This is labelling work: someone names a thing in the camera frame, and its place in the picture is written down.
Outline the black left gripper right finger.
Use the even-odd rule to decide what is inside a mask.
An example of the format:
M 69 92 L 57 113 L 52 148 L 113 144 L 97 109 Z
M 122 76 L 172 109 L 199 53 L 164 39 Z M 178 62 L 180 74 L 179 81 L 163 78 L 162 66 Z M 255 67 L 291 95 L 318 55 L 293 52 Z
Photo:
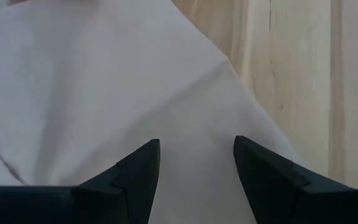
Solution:
M 257 223 L 358 223 L 358 189 L 244 136 L 235 138 L 234 158 Z

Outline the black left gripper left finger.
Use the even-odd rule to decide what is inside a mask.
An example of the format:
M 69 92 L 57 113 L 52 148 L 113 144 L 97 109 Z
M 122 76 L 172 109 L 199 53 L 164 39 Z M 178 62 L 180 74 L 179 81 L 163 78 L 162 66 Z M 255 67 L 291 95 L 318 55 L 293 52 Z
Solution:
M 0 223 L 148 223 L 160 170 L 152 139 L 76 186 L 0 186 Z

